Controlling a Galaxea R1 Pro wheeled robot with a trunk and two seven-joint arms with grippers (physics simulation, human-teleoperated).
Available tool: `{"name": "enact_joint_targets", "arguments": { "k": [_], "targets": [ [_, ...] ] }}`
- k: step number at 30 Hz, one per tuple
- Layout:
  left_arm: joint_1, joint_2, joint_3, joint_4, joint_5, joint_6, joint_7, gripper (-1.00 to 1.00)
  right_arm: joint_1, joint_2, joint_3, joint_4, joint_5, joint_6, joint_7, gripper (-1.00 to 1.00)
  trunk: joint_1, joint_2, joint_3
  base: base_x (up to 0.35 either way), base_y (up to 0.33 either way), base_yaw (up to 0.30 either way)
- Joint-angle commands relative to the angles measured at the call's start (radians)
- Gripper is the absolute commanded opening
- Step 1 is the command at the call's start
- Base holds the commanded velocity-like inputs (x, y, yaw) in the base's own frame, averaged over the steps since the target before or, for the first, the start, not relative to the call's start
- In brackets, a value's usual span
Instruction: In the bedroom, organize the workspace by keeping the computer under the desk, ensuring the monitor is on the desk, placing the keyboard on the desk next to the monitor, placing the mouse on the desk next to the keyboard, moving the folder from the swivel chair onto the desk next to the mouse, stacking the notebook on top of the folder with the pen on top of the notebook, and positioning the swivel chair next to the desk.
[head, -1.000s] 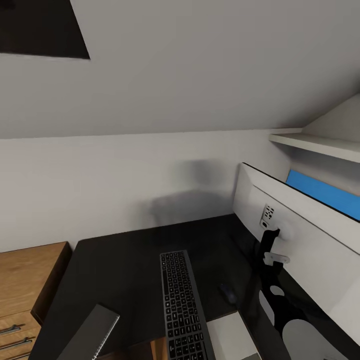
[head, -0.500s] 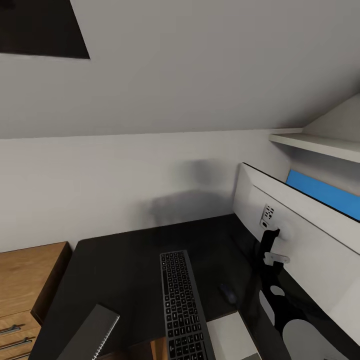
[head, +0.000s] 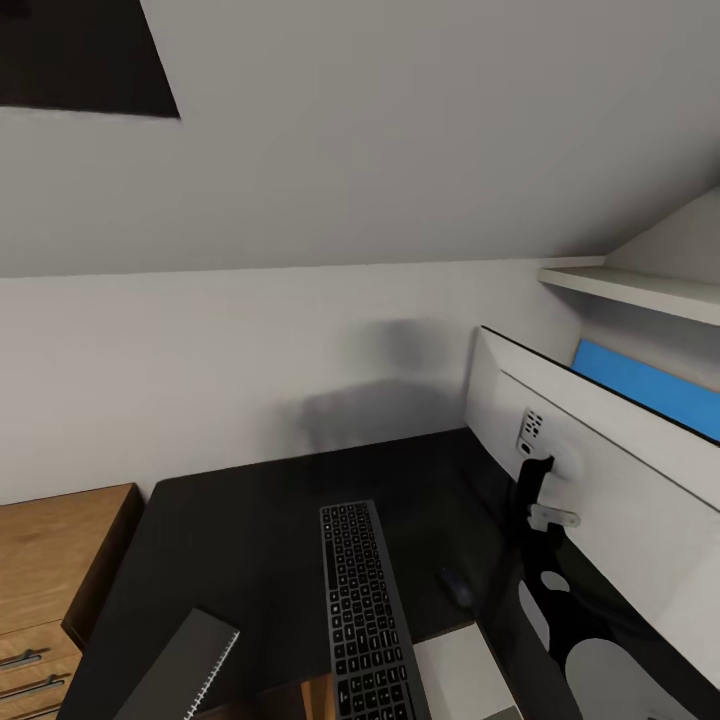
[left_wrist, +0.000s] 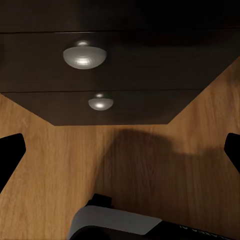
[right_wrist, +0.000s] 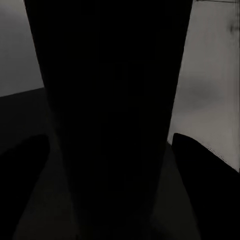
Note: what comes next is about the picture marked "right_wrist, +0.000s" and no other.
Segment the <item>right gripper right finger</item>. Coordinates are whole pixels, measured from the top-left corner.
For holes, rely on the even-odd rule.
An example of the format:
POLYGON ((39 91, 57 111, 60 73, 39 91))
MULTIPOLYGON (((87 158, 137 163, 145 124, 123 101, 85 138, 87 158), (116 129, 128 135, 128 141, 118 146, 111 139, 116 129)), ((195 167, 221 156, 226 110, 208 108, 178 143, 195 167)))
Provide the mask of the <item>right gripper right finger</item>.
POLYGON ((172 153, 202 240, 240 240, 240 174, 183 134, 173 135, 172 153))

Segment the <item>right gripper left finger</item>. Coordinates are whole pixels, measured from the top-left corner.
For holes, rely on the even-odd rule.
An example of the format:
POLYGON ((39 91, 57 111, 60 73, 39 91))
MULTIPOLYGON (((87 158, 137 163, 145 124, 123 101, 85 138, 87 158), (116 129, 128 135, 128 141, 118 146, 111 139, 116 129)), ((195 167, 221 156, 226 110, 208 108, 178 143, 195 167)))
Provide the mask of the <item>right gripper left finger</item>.
POLYGON ((11 240, 51 151, 46 133, 0 156, 0 240, 11 240))

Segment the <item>monitor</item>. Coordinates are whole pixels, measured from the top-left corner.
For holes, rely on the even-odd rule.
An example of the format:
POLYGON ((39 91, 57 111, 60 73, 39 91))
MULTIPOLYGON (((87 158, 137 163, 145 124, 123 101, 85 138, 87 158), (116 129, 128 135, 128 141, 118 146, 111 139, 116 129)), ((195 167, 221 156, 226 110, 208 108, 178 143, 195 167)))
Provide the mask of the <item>monitor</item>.
POLYGON ((240 174, 240 0, 24 0, 80 235, 152 222, 175 133, 240 174))

